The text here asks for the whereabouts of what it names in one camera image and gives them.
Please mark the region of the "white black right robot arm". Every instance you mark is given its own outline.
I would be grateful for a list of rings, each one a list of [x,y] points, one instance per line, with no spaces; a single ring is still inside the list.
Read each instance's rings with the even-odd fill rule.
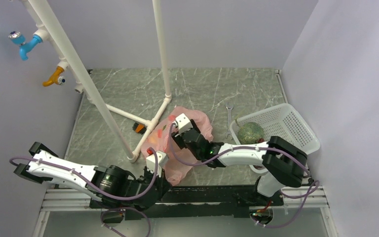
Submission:
[[[233,165],[264,167],[266,174],[256,180],[252,194],[241,197],[247,203],[265,205],[282,188],[299,188],[304,175],[310,174],[306,168],[306,153],[279,136],[250,145],[210,142],[187,118],[175,119],[169,133],[180,149],[189,150],[196,159],[194,163],[184,161],[171,148],[175,159],[182,164],[210,168]]]

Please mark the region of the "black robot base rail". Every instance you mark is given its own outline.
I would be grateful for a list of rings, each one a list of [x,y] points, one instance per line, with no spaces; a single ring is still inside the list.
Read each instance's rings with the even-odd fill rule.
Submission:
[[[270,210],[288,204],[280,193],[262,199],[253,194],[252,185],[177,186],[151,207],[136,206],[149,218],[233,216],[247,218],[258,209]],[[43,211],[98,211],[121,204],[102,204],[73,189],[46,192]]]

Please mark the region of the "fake green avocado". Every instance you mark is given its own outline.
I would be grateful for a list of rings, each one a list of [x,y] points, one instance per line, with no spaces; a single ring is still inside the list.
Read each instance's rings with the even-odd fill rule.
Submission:
[[[242,145],[257,144],[260,138],[265,139],[264,129],[255,122],[246,122],[240,125],[238,122],[238,117],[234,119],[235,124],[238,126],[239,131],[237,133],[237,138]]]

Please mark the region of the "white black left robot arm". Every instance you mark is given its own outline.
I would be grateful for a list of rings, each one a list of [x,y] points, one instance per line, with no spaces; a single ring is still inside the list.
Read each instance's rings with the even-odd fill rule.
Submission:
[[[133,207],[143,211],[160,201],[172,187],[163,169],[167,154],[152,147],[148,153],[140,177],[116,165],[85,165],[58,158],[38,142],[31,147],[29,157],[13,157],[9,162],[16,167],[16,175],[31,182],[74,189],[103,207]]]

